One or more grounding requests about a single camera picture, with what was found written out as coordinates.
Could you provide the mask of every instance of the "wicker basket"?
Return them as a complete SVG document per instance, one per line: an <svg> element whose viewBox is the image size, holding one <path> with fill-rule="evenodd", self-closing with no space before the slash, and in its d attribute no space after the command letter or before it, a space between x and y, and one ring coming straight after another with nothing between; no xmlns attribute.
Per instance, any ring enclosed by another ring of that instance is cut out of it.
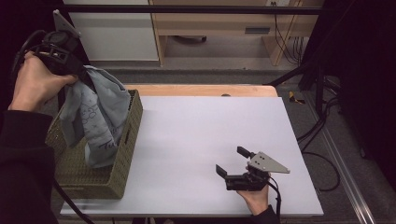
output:
<svg viewBox="0 0 396 224"><path fill-rule="evenodd" d="M139 131L143 106L138 91L129 91L131 104L119 149L113 165L92 169L85 163L83 138L75 147L67 147L59 115L49 128L47 144L55 150L55 178L72 199L120 199L131 167L134 144Z"/></svg>

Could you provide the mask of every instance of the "folded clothing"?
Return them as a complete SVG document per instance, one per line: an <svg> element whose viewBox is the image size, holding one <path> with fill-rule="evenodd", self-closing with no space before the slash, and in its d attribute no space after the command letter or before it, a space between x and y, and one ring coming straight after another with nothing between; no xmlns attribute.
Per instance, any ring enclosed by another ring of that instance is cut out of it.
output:
<svg viewBox="0 0 396 224"><path fill-rule="evenodd" d="M131 95L107 71L85 67L96 92L81 81L71 86L60 121L66 144L74 147L85 136L85 161L99 168L114 163Z"/></svg>

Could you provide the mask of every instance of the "person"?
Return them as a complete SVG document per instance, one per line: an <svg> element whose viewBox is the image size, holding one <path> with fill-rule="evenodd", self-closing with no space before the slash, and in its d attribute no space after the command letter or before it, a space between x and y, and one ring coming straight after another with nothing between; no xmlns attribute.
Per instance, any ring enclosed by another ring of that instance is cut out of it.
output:
<svg viewBox="0 0 396 224"><path fill-rule="evenodd" d="M45 144L52 117L39 111L78 78L52 74L32 52L24 57L0 133L0 223L58 223L50 207L54 151ZM279 223L268 205L268 186L237 193L255 223Z"/></svg>

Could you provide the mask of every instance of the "white table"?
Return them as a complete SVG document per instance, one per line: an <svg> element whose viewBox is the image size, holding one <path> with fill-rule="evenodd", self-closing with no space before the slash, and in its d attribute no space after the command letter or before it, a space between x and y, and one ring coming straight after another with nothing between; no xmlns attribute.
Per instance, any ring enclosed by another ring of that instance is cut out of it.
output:
<svg viewBox="0 0 396 224"><path fill-rule="evenodd" d="M236 147L263 151L288 167L272 174L283 217L323 215L278 97L142 96L143 118L121 200L74 200L91 217L245 217L243 199L225 188L248 161ZM276 207L270 189L270 204ZM74 215L65 204L61 214Z"/></svg>

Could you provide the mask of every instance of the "gray floor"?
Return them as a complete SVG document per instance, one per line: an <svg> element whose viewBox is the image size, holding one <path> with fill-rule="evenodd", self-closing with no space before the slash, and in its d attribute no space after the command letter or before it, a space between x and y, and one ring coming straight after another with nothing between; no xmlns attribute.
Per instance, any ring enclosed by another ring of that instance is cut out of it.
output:
<svg viewBox="0 0 396 224"><path fill-rule="evenodd" d="M113 67L108 71L124 83L262 84L286 74L294 67L285 59L280 66L273 67L259 37L209 36L205 43L195 39L169 38L162 67L137 63L134 67ZM294 91L298 99L313 96L311 91L299 92L296 85L298 81L299 77L295 77L276 88L278 95L284 99L296 136L308 131L316 122L308 104L291 103L289 100L290 91ZM326 91L325 99L331 97L332 94ZM359 145L339 110L337 106L332 108L326 128L352 173L375 222L396 223L395 191L374 161L361 158ZM328 146L321 134L307 151L330 158ZM327 188L334 184L335 175L331 166L310 155L304 155L304 159L317 188ZM324 210L323 217L291 217L282 219L282 222L361 223L343 184L334 191L319 193L318 197ZM53 209L56 213L59 213L61 204L62 201L54 200ZM63 223L77 222L69 222L67 219L60 217Z"/></svg>

